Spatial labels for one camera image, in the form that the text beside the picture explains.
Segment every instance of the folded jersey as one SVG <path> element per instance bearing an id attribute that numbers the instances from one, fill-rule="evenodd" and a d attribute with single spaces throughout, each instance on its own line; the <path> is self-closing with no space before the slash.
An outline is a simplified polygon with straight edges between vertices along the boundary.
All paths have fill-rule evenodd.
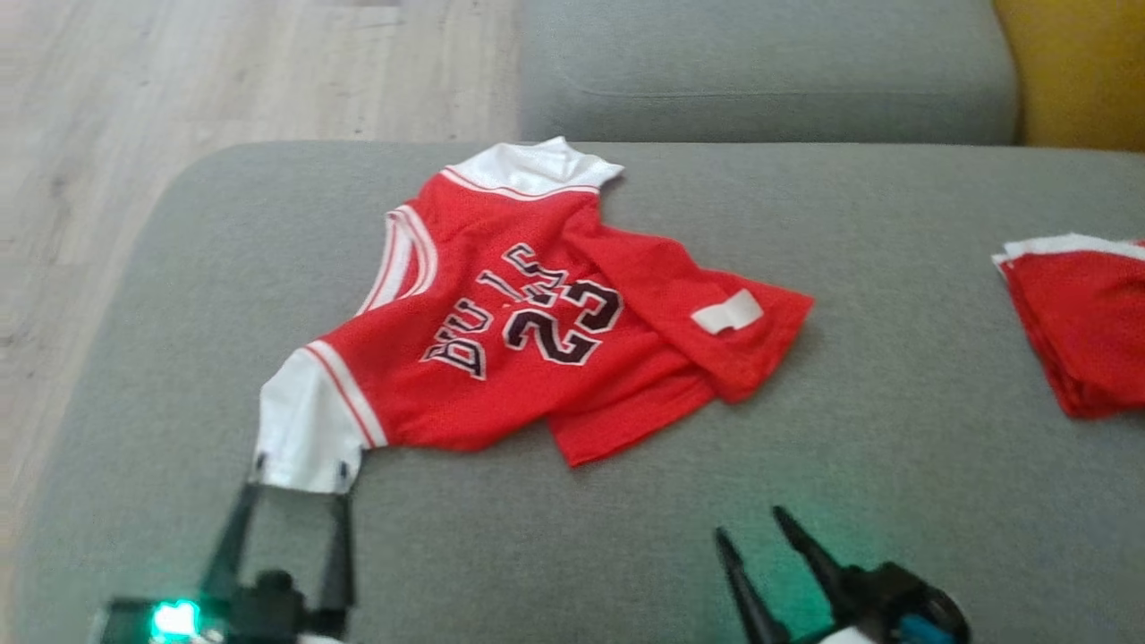
<path id="1" fill-rule="evenodd" d="M 1145 407 L 1145 244 L 1040 237 L 994 264 L 1066 414 Z"/>

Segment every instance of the yellow cushion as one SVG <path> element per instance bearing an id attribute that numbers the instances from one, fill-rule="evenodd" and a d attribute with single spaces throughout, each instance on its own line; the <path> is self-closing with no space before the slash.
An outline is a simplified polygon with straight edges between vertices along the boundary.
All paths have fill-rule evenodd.
<path id="1" fill-rule="evenodd" d="M 1145 0 L 995 0 L 1028 146 L 1145 151 Z"/>

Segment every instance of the red fabric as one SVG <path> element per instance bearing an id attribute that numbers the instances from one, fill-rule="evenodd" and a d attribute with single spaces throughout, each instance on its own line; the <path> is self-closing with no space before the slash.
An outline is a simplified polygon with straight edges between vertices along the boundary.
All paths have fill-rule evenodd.
<path id="1" fill-rule="evenodd" d="M 1145 261 L 1079 250 L 1022 254 L 1001 268 L 1066 414 L 1145 407 Z"/>
<path id="2" fill-rule="evenodd" d="M 432 283 L 416 292 L 427 264 L 418 257 L 398 291 L 404 297 L 322 338 L 345 361 L 390 445 L 477 450 L 547 418 L 570 465 L 603 458 L 713 398 L 750 395 L 812 306 L 806 296 L 702 269 L 671 239 L 603 226 L 599 196 L 589 191 L 522 201 L 439 174 L 406 206 L 436 253 Z M 538 273 L 506 259 L 521 244 L 531 252 L 514 257 Z M 483 272 L 522 298 L 481 282 Z M 713 336 L 690 319 L 743 289 L 763 308 L 760 320 Z M 609 292 L 618 294 L 615 307 Z M 522 322 L 545 316 L 555 323 L 547 336 Z M 526 331 L 513 336 L 514 323 Z M 443 329 L 458 341 L 445 346 Z M 559 338 L 560 360 L 583 362 L 546 359 L 543 337 Z M 581 356 L 577 343 L 595 344 Z"/>

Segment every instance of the couch cushion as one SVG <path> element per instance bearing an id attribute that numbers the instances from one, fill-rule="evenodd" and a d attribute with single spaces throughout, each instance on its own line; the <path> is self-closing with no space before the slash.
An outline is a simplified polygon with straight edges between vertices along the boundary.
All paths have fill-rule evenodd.
<path id="1" fill-rule="evenodd" d="M 530 140 L 1013 138 L 988 0 L 535 0 L 524 38 Z"/>
<path id="2" fill-rule="evenodd" d="M 1140 235 L 1145 158 L 930 146 L 583 144 L 627 166 L 606 221 L 818 298 L 750 401 L 569 471 L 548 433 L 371 454 L 357 642 L 735 642 L 711 531 L 797 629 L 827 612 L 768 506 L 845 561 L 894 558 L 980 642 L 1145 630 L 1145 418 L 1067 419 L 990 262 L 1002 242 Z M 194 590 L 259 386 L 352 315 L 381 213 L 466 146 L 274 143 L 188 170 L 142 234 L 19 555 L 17 642 L 80 642 L 113 594 Z M 326 515 L 271 495 L 250 571 L 315 589 Z"/>

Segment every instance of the red basketball jersey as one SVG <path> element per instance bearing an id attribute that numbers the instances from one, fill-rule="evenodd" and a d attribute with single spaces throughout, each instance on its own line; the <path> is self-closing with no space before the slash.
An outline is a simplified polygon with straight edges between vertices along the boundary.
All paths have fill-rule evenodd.
<path id="1" fill-rule="evenodd" d="M 575 466 L 750 395 L 812 300 L 601 223 L 622 170 L 498 144 L 387 213 L 358 313 L 262 387 L 268 482 L 329 492 L 363 449 L 477 450 L 539 418 Z"/>
<path id="2" fill-rule="evenodd" d="M 1037 237 L 994 264 L 1066 414 L 1145 408 L 1145 242 Z"/>

